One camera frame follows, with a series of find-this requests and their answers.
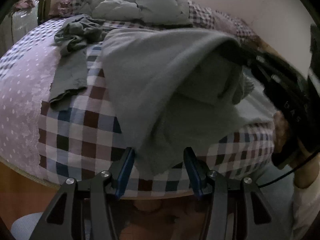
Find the white long sleeve forearm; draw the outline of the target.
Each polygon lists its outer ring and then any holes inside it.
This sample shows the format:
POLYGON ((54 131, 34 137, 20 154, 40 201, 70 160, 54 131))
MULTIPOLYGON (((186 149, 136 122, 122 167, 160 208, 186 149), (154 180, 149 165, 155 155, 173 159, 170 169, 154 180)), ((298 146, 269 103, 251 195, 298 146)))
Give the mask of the white long sleeve forearm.
POLYGON ((319 213, 319 155, 295 172, 292 239, 302 239, 319 213))

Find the person's right hand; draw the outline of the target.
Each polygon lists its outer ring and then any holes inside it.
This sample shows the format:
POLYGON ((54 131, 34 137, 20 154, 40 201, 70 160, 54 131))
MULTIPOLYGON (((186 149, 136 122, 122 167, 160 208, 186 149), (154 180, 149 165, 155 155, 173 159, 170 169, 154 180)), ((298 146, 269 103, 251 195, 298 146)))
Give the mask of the person's right hand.
POLYGON ((277 152, 281 152, 286 142, 288 122, 284 118, 281 111, 277 111, 275 113, 273 120, 274 120, 274 133, 273 133, 274 148, 277 152))

